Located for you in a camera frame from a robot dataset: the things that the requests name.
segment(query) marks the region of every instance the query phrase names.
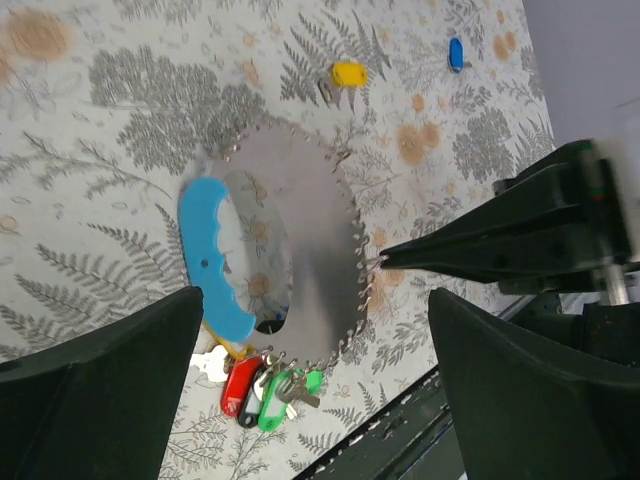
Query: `gray wall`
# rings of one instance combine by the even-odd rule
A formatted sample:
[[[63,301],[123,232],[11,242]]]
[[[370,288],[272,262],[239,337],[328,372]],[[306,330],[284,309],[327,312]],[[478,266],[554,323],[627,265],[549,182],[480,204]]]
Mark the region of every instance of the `gray wall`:
[[[523,0],[556,144],[613,133],[640,97],[640,0]]]

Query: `red key tag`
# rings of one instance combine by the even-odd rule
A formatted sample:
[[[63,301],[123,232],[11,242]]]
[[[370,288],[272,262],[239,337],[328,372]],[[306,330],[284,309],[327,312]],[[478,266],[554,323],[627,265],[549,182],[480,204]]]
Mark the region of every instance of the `red key tag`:
[[[248,358],[236,362],[233,366],[220,399],[220,407],[225,415],[232,418],[238,416],[249,389],[253,385],[253,376],[261,366],[262,357]]]

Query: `floral tablecloth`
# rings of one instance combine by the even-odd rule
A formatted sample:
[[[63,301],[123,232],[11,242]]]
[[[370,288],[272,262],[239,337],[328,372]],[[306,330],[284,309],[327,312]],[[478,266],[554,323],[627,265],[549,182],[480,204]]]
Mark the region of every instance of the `floral tablecloth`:
[[[459,74],[447,67],[453,35],[472,64]],[[316,82],[338,60],[365,65],[370,82],[326,105]],[[343,166],[369,256],[477,206],[552,148],[518,0],[0,0],[0,355],[186,284],[176,209],[201,167],[196,145],[262,112],[355,151]],[[237,183],[259,206],[268,198],[250,174]],[[221,241],[238,297],[268,316],[287,276],[239,260],[275,243],[264,211],[236,215]],[[434,286],[490,311],[510,302],[440,275],[378,273],[369,327],[319,410],[299,407],[274,433],[243,430],[221,415],[220,385],[192,369],[161,478],[293,477],[436,363]]]

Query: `leaf pattern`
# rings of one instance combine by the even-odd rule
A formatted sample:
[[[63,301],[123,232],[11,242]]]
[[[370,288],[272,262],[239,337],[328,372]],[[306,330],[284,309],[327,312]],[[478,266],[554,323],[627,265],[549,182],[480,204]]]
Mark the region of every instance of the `leaf pattern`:
[[[22,3],[11,2],[12,14]],[[36,57],[62,46],[63,60],[20,57],[10,35],[0,38],[3,359],[83,335],[188,284],[180,194],[209,161],[242,147],[238,135],[263,115],[319,133],[344,159],[367,258],[455,220],[492,197],[494,180],[554,147],[521,2],[77,4],[60,0],[43,16],[69,37],[34,34],[54,41],[29,44]],[[0,12],[3,25],[8,15]],[[473,63],[459,74],[447,61],[452,35]],[[342,61],[362,64],[369,82],[325,104],[318,80]],[[284,261],[274,273],[274,237],[264,248],[262,228],[274,221],[265,213],[273,192],[251,172],[239,177],[256,211],[221,209],[224,272],[238,299],[272,318],[286,312],[297,270]],[[251,271],[258,255],[263,276]],[[510,302],[495,286],[445,275],[374,273],[369,321],[325,372],[319,409],[295,405],[299,418],[270,434],[244,430],[221,414],[222,386],[191,369],[159,478],[294,477],[437,362],[433,288],[491,312]],[[202,333],[197,348],[208,341]]]

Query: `blue handle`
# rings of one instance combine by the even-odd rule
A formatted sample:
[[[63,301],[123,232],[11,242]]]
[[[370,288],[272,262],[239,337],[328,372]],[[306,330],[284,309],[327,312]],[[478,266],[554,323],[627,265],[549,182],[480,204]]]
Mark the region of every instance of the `blue handle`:
[[[449,41],[449,66],[456,73],[464,68],[464,49],[458,37],[453,37]]]
[[[242,343],[253,332],[256,317],[240,308],[224,278],[218,208],[227,193],[220,180],[199,178],[182,196],[178,219],[189,280],[204,294],[205,324],[225,340]]]

